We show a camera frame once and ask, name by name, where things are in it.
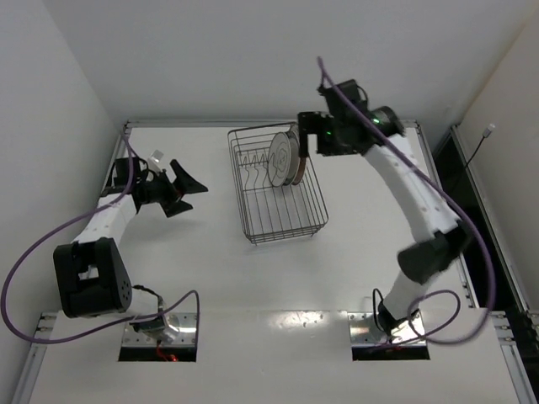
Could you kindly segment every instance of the black wire dish rack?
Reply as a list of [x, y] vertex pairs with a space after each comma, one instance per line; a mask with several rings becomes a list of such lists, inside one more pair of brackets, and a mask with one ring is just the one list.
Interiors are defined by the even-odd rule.
[[328, 222], [328, 210], [310, 158], [305, 161], [299, 184], [274, 187], [270, 182], [271, 141], [295, 124], [285, 122], [228, 132], [242, 229], [253, 244], [312, 236]]

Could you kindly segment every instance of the white wall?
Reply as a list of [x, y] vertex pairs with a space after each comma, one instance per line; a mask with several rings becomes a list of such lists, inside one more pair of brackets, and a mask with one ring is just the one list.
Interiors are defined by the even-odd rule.
[[536, 0], [44, 0], [117, 122], [321, 109], [317, 55], [435, 144]]
[[[0, 279], [38, 237], [94, 206], [117, 130], [41, 0], [0, 2]], [[60, 307], [52, 251], [21, 268], [8, 297], [21, 330]], [[0, 325], [0, 402], [8, 402], [28, 344]]]
[[462, 122], [470, 156], [486, 125], [496, 131], [472, 166], [499, 222], [532, 308], [539, 309], [539, 11]]

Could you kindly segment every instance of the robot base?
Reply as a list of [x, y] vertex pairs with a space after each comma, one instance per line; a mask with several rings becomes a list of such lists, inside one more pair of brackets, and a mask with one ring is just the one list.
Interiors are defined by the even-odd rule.
[[[425, 341], [413, 341], [392, 347], [387, 341], [386, 333], [380, 331], [370, 311], [348, 313], [350, 341], [353, 360], [417, 360], [430, 359]], [[417, 332], [423, 334], [423, 320], [418, 313], [413, 320]], [[392, 342], [400, 343], [415, 339], [417, 336], [408, 325], [402, 323], [391, 332]]]
[[[173, 355], [178, 362], [196, 362], [196, 314], [171, 313], [177, 321], [178, 333], [172, 342], [159, 345], [161, 355]], [[159, 356], [157, 341], [136, 332], [129, 324], [125, 325], [120, 349], [120, 362], [165, 362]]]

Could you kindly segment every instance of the motion-blurred robot arm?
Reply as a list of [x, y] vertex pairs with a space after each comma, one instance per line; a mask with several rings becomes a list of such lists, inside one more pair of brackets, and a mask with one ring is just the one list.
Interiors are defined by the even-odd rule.
[[[171, 182], [159, 167], [163, 154], [155, 151], [146, 161], [133, 157], [134, 177], [128, 186], [129, 160], [119, 158], [98, 202], [108, 209], [94, 214], [72, 243], [54, 251], [56, 280], [61, 307], [68, 317], [111, 315], [144, 316], [162, 311], [163, 299], [151, 290], [132, 286], [118, 245], [130, 220], [143, 205], [160, 204], [167, 217], [178, 215], [193, 206], [182, 199], [186, 194], [207, 192], [176, 160], [170, 162], [176, 179]], [[136, 328], [148, 335], [159, 333], [166, 318], [139, 322]]]
[[[361, 96], [355, 80], [342, 82], [338, 87], [399, 151], [416, 163], [403, 125], [390, 108], [370, 111], [368, 99], [366, 95]], [[448, 269], [471, 237], [447, 203], [372, 135], [332, 88], [321, 86], [318, 91], [326, 99], [329, 114], [304, 112], [297, 116], [300, 157], [308, 156], [307, 135], [310, 134], [317, 136], [317, 153], [324, 156], [361, 154], [386, 182], [406, 215], [414, 236], [415, 244], [398, 253], [401, 270], [391, 291], [378, 307], [377, 320], [389, 335], [393, 328], [408, 318], [410, 306], [417, 309], [419, 298]]]

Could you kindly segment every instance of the metal wire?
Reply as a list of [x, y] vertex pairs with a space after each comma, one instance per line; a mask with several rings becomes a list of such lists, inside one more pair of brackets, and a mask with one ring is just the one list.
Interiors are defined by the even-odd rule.
[[328, 222], [318, 178], [308, 158], [298, 185], [274, 187], [268, 175], [270, 145], [295, 122], [231, 130], [228, 147], [245, 237], [253, 244], [312, 236]]

